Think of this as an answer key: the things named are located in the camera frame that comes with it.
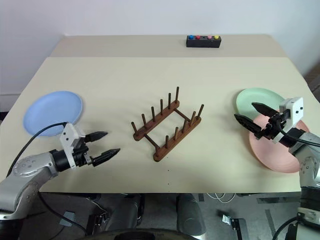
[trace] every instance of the pink plate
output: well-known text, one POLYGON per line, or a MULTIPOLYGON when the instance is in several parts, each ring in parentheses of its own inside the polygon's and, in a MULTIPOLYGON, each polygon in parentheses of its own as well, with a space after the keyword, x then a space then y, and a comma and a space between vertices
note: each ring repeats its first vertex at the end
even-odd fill
MULTIPOLYGON (((259 115, 254 122, 265 128, 268 119, 269 117, 267 116, 259 115)), ((303 121, 299 121, 296 128, 309 132, 303 121)), ((272 140, 268 140, 265 137, 257 140, 252 132, 249 133, 249 141, 256 158, 269 169, 281 173, 296 173, 299 171, 298 160, 281 143, 274 144, 272 140)))

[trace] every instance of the black cable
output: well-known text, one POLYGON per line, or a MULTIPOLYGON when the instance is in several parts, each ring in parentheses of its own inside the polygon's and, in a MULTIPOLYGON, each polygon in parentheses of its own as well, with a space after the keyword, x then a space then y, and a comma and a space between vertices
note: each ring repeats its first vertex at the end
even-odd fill
POLYGON ((41 129, 40 131, 38 131, 35 135, 33 135, 30 140, 24 145, 24 147, 21 149, 21 151, 18 153, 18 155, 15 157, 15 159, 13 160, 10 168, 9 168, 9 171, 7 173, 7 177, 10 175, 14 165, 17 163, 18 159, 20 158, 20 156, 22 155, 22 153, 26 150, 26 148, 29 146, 29 144, 41 133, 43 133, 45 130, 47 129, 50 129, 50 128, 53 128, 55 126, 60 126, 60 125, 63 125, 65 126, 67 124, 67 122, 59 122, 59 123, 55 123, 55 124, 52 124, 50 126, 46 126, 45 128, 41 129))
POLYGON ((282 130, 280 121, 276 122, 276 127, 278 128, 280 133, 282 133, 284 136, 286 136, 288 139, 291 139, 292 141, 296 141, 296 142, 299 142, 299 143, 302 143, 302 144, 307 144, 307 145, 310 145, 310 146, 320 147, 319 143, 312 142, 312 141, 306 141, 306 140, 302 140, 302 139, 290 136, 288 133, 286 133, 285 131, 282 130))
POLYGON ((280 232, 281 232, 287 225, 289 225, 290 223, 292 223, 292 222, 294 222, 294 221, 296 221, 296 220, 298 220, 298 218, 295 216, 295 217, 293 217, 293 218, 290 218, 290 219, 289 219, 288 221, 286 221, 284 224, 282 224, 282 225, 278 228, 278 230, 275 232, 275 234, 273 235, 272 240, 276 240, 276 239, 278 238, 280 232))
POLYGON ((44 200, 44 198, 42 197, 42 195, 41 195, 41 193, 40 193, 39 191, 38 191, 38 196, 39 196, 41 202, 43 203, 43 205, 44 205, 51 213, 53 213, 54 215, 56 215, 58 218, 61 218, 61 219, 65 220, 65 221, 67 221, 68 223, 71 223, 71 224, 75 225, 77 228, 81 229, 81 230, 84 232, 85 236, 88 235, 88 234, 87 234, 87 230, 86 230, 83 226, 81 226, 79 223, 76 223, 76 222, 70 220, 69 218, 66 218, 65 216, 62 216, 60 213, 58 213, 58 212, 56 212, 55 210, 53 210, 53 209, 47 204, 47 202, 44 200))
POLYGON ((66 227, 66 226, 63 226, 63 227, 60 229, 60 231, 58 231, 58 233, 57 233, 56 235, 50 237, 49 240, 55 239, 60 233, 62 233, 62 231, 65 229, 65 227, 66 227))

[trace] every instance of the green plate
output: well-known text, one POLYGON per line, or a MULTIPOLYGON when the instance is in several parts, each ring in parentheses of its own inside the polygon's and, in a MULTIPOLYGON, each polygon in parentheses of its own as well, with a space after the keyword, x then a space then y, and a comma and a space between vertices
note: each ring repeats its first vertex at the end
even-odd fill
POLYGON ((260 113, 251 103, 262 103, 275 110, 279 110, 279 104, 285 100, 274 91, 265 88, 247 88, 241 91, 236 98, 238 114, 245 115, 254 120, 260 113))

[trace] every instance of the white cable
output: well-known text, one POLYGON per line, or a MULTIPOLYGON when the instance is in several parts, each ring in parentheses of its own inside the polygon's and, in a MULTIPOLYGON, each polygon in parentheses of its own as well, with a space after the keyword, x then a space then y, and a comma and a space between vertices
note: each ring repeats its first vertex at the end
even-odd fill
POLYGON ((206 192, 206 194, 210 197, 210 198, 212 198, 212 199, 222 199, 226 194, 225 193, 223 193, 222 194, 222 196, 221 197, 214 197, 214 196, 211 196, 209 193, 207 193, 206 192))
POLYGON ((87 199, 87 200, 89 200, 90 202, 92 202, 94 205, 96 205, 98 208, 100 208, 102 211, 104 211, 104 212, 106 212, 106 213, 108 213, 109 211, 108 210, 106 210, 106 209, 104 209, 103 207, 101 207, 100 205, 99 205, 99 203, 97 203, 97 202, 95 202, 95 201, 93 201, 93 200, 91 200, 91 199, 89 199, 89 198, 85 198, 85 199, 87 199))
POLYGON ((206 192, 206 194, 212 198, 212 199, 217 199, 220 203, 222 204, 228 204, 230 203, 236 196, 236 194, 234 193, 233 196, 228 200, 228 201, 222 201, 221 199, 226 195, 225 193, 221 196, 221 197, 218 197, 218 195, 216 193, 214 193, 215 197, 211 196, 209 193, 206 192))

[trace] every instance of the blue plate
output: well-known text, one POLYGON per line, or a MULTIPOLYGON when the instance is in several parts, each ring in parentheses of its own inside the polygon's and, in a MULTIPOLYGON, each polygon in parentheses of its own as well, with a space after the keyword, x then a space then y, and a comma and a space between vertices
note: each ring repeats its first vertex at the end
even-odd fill
MULTIPOLYGON (((55 91, 40 97, 26 111, 23 118, 25 130, 35 135, 41 129, 61 122, 74 124, 83 109, 81 98, 70 91, 55 91)), ((40 136, 55 136, 63 131, 63 126, 47 129, 40 136)))

